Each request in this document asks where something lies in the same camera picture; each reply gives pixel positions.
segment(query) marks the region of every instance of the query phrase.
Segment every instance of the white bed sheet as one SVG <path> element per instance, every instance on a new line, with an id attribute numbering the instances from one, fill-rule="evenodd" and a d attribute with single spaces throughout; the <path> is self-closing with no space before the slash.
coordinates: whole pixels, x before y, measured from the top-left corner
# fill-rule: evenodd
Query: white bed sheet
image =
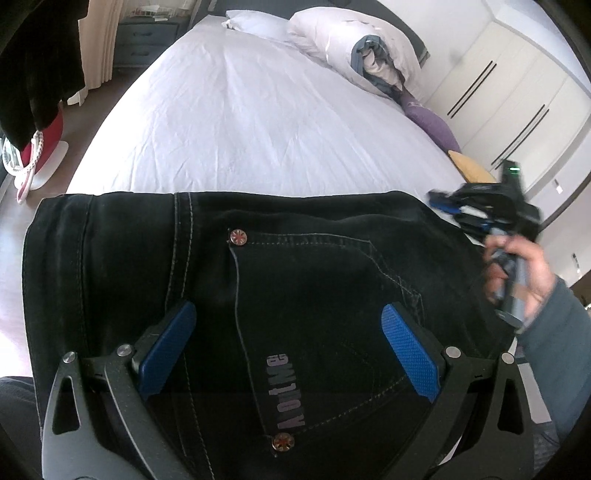
<path id="1" fill-rule="evenodd" d="M 286 46 L 207 17 L 129 88 L 68 193 L 320 196 L 462 183 L 391 100 Z"/>

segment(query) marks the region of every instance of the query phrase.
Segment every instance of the yellow cushion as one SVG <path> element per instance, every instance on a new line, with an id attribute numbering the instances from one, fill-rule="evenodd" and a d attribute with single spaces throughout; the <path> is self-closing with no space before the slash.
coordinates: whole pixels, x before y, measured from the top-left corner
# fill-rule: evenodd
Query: yellow cushion
<path id="1" fill-rule="evenodd" d="M 452 150 L 447 153 L 456 164 L 457 169 L 464 175 L 466 181 L 470 183 L 496 183 L 496 178 L 470 157 Z"/>

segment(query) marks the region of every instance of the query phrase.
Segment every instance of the stitching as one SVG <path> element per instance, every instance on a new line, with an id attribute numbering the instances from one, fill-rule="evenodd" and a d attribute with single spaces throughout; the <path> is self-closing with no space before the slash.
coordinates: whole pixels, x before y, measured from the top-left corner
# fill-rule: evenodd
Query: stitching
<path id="1" fill-rule="evenodd" d="M 244 343 L 244 337 L 242 336 L 242 330 L 240 329 L 240 323 L 238 322 L 238 294 L 239 294 L 239 285 L 240 285 L 240 267 L 238 264 L 238 257 L 236 256 L 236 252 L 232 247 L 229 247 L 230 253 L 234 257 L 234 264 L 236 265 L 236 298 L 234 300 L 234 320 L 236 322 L 236 331 L 238 332 L 238 338 L 240 339 L 240 345 L 242 347 L 242 353 L 244 354 L 244 358 L 246 359 L 246 370 L 248 371 L 248 379 L 251 383 L 251 389 L 253 392 L 256 392 L 255 383 L 252 377 L 252 368 L 251 368 L 251 359 L 248 356 L 248 351 L 246 350 L 246 345 Z M 256 399 L 255 395 L 255 405 L 256 411 L 259 415 L 259 420 L 261 422 L 262 431 L 264 435 L 268 436 L 267 428 L 265 427 L 265 422 L 263 421 L 263 416 L 261 413 L 261 406 L 259 405 L 258 400 Z"/>
<path id="2" fill-rule="evenodd" d="M 328 420 L 325 420 L 325 421 L 321 421 L 320 423 L 316 423 L 316 424 L 312 425 L 311 427 L 307 427 L 307 428 L 305 428 L 303 430 L 300 430 L 296 434 L 300 434 L 300 433 L 304 433 L 304 432 L 309 432 L 310 430 L 315 429 L 316 427 L 322 427 L 322 425 L 326 425 L 327 423 L 329 423 L 329 422 L 331 422 L 333 420 L 337 420 L 337 419 L 339 419 L 341 417 L 344 417 L 345 415 L 348 415 L 349 413 L 357 410 L 358 408 L 361 408 L 361 407 L 367 405 L 368 403 L 373 402 L 373 400 L 376 400 L 377 398 L 383 397 L 387 392 L 389 392 L 390 390 L 392 390 L 393 388 L 395 388 L 402 380 L 404 380 L 404 378 L 405 377 L 399 378 L 392 385 L 390 385 L 388 388 L 386 388 L 385 390 L 381 391 L 376 396 L 371 397 L 371 398 L 365 400 L 364 402 L 360 403 L 359 405 L 355 405 L 354 407 L 350 408 L 349 410 L 344 411 L 343 413 L 339 413 L 338 415 L 335 415 L 331 419 L 328 419 Z"/>
<path id="3" fill-rule="evenodd" d="M 184 297 L 185 283 L 187 282 L 187 272 L 189 271 L 189 261 L 191 260 L 191 245 L 193 243 L 193 202 L 191 201 L 191 194 L 189 196 L 189 212 L 191 214 L 191 232 L 189 233 L 189 253 L 187 254 L 187 264 L 185 265 L 185 275 L 183 277 L 183 289 L 181 291 L 181 297 Z"/>
<path id="4" fill-rule="evenodd" d="M 177 235 L 178 235 L 178 205 L 177 205 L 177 194 L 174 194 L 174 241 L 173 241 L 173 258 L 170 262 L 170 276 L 168 277 L 168 289 L 166 291 L 166 298 L 164 299 L 164 310 L 168 311 L 168 298 L 170 297 L 170 291 L 173 288 L 173 274 L 174 274 L 174 263 L 177 257 Z"/>
<path id="5" fill-rule="evenodd" d="M 201 447 L 205 453 L 205 459 L 207 460 L 207 467 L 209 468 L 209 473 L 212 476 L 212 479 L 215 480 L 216 476 L 213 474 L 212 463 L 209 460 L 209 455 L 207 454 L 207 447 L 205 446 L 205 441 L 203 440 L 203 435 L 201 435 L 201 428 L 199 428 L 199 421 L 197 420 L 197 411 L 195 410 L 195 402 L 193 401 L 193 391 L 191 390 L 191 382 L 189 381 L 189 369 L 187 368 L 187 357 L 183 353 L 183 363 L 184 363 L 184 370 L 185 376 L 187 377 L 187 387 L 189 388 L 189 396 L 191 398 L 191 409 L 193 410 L 193 418 L 195 419 L 195 425 L 197 426 L 197 433 L 199 434 L 199 442 L 201 443 Z"/>
<path id="6" fill-rule="evenodd" d="M 362 363 L 364 363 L 365 365 L 367 365 L 370 369 L 371 369 L 371 398 L 374 397 L 374 388 L 375 388 L 375 369 L 373 368 L 373 366 L 363 357 L 363 355 L 361 353 L 359 353 L 357 350 L 355 350 L 353 348 L 352 345 L 349 345 L 348 343 L 345 343 L 344 341 L 339 342 L 343 347 L 345 347 L 347 350 L 349 350 L 351 353 L 353 353 L 357 358 L 359 358 L 359 360 L 361 360 Z"/>
<path id="7" fill-rule="evenodd" d="M 279 247 L 305 247 L 308 245 L 323 245 L 323 246 L 327 246 L 327 247 L 338 247 L 338 248 L 347 248 L 347 247 L 353 247 L 355 248 L 353 245 L 349 244 L 334 244 L 331 242 L 323 242 L 322 241 L 322 237 L 325 238 L 340 238 L 340 239 L 346 239 L 349 240 L 351 243 L 353 242 L 361 242 L 364 244 L 369 245 L 369 249 L 370 249 L 370 254 L 368 255 L 366 252 L 364 252 L 363 250 L 361 250 L 360 248 L 355 248 L 356 250 L 358 250 L 362 255 L 366 256 L 367 258 L 369 258 L 374 265 L 376 266 L 376 268 L 378 269 L 378 271 L 387 279 L 389 279 L 390 281 L 392 281 L 394 284 L 398 285 L 400 287 L 401 290 L 403 290 L 402 292 L 402 298 L 403 301 L 405 303 L 405 305 L 407 305 L 407 301 L 404 297 L 404 292 L 408 293 L 413 302 L 411 304 L 414 316 L 417 318 L 418 320 L 418 324 L 420 326 L 424 326 L 425 325 L 425 309 L 423 306 L 423 297 L 422 295 L 415 291 L 413 288 L 411 287 L 407 287 L 405 285 L 405 282 L 402 280 L 402 278 L 400 278 L 398 275 L 395 276 L 395 278 L 391 275 L 388 275 L 376 262 L 374 256 L 377 256 L 378 258 L 380 258 L 380 260 L 382 262 L 384 262 L 384 260 L 382 259 L 379 251 L 375 248 L 374 244 L 372 243 L 371 240 L 363 240 L 360 238 L 353 238 L 353 237 L 349 237 L 349 236 L 344 236 L 344 235 L 335 235 L 333 233 L 294 233 L 294 234 L 289 234 L 289 235 L 277 235 L 277 234 L 273 234 L 273 233 L 263 233 L 263 235 L 265 236 L 275 236 L 278 238 L 278 240 L 276 242 L 261 242 L 261 241 L 249 241 L 249 243 L 251 245 L 276 245 Z M 289 238 L 289 237 L 294 237 L 294 236 L 299 236 L 299 237 L 303 237 L 303 240 L 300 242 L 281 242 L 280 238 Z M 310 236 L 314 236 L 313 240 L 309 240 L 307 237 Z M 421 309 L 419 311 L 418 308 L 418 304 L 421 304 Z"/>
<path id="8" fill-rule="evenodd" d="M 80 231 L 80 239 L 78 240 L 78 250 L 76 252 L 76 258 L 78 260 L 78 265 L 76 268 L 76 280 L 78 283 L 79 288 L 79 309 L 80 309 L 80 329 L 82 330 L 82 336 L 84 338 L 84 343 L 86 346 L 86 351 L 90 350 L 90 346 L 88 344 L 88 335 L 86 333 L 86 318 L 84 316 L 84 294 L 83 294 L 83 286 L 82 286 L 82 254 L 84 251 L 84 237 L 86 235 L 86 227 L 88 226 L 88 212 L 90 211 L 90 204 L 92 203 L 93 197 L 90 197 L 89 202 L 86 204 L 86 211 L 85 211 L 85 222 L 82 230 Z"/>

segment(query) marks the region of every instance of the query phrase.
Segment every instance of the white wardrobe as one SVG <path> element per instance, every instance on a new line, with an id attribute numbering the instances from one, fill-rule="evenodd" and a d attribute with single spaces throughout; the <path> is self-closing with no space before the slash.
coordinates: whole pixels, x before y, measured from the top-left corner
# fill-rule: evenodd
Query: white wardrobe
<path id="1" fill-rule="evenodd" d="M 591 115 L 591 98 L 554 60 L 491 23 L 426 106 L 462 153 L 493 175 L 503 158 L 521 165 L 525 190 L 558 161 Z"/>

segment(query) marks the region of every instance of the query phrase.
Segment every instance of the hand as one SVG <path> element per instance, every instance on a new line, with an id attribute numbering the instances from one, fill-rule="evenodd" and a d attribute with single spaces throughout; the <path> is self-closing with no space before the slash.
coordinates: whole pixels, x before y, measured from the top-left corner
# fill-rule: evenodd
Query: hand
<path id="1" fill-rule="evenodd" d="M 542 247 L 519 235 L 512 237 L 489 235 L 486 237 L 485 246 L 484 259 L 487 262 L 491 260 L 491 255 L 497 248 L 519 255 L 527 261 L 530 280 L 525 300 L 525 317 L 527 319 L 535 317 L 556 284 L 556 276 L 544 258 Z M 494 293 L 502 287 L 506 278 L 507 275 L 498 264 L 493 263 L 488 267 L 485 293 L 490 301 L 494 301 Z"/>

